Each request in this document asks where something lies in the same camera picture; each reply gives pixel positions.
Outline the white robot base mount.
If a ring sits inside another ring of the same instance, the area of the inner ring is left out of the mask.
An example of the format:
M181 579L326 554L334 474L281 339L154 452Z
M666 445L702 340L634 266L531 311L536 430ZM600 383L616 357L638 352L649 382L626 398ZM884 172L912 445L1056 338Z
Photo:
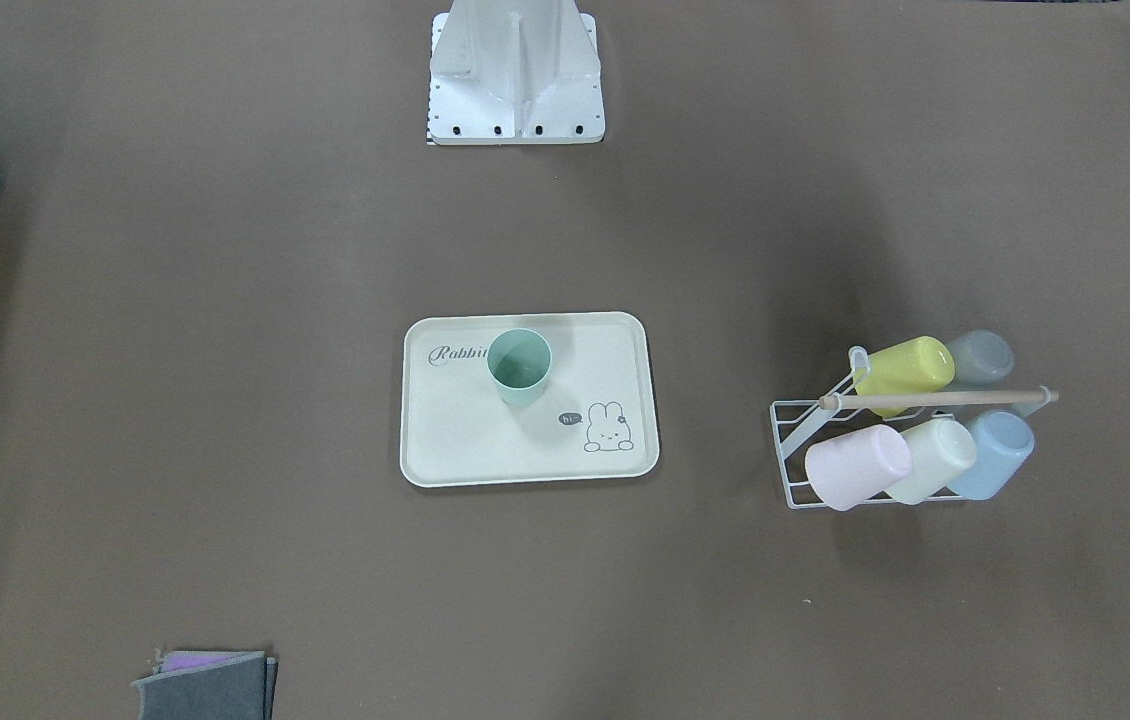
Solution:
M429 38L428 144L603 141L597 23L574 1L455 1Z

